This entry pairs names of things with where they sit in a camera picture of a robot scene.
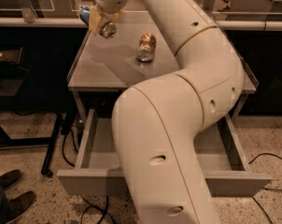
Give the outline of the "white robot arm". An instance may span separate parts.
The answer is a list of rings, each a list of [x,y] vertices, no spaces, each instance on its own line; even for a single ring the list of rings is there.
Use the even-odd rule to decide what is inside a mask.
[[[94,0],[90,29],[127,0]],[[237,102],[245,72],[237,52],[193,0],[142,0],[179,68],[127,89],[112,112],[121,170],[142,224],[221,224],[194,138]]]

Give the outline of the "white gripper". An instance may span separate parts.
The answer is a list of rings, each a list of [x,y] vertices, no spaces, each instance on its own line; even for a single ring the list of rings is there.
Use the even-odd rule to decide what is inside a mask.
[[[110,14],[109,20],[117,23],[120,19],[121,9],[126,5],[128,0],[93,0],[103,12]],[[101,27],[106,23],[105,14],[96,6],[90,7],[89,30],[93,35],[99,35]]]

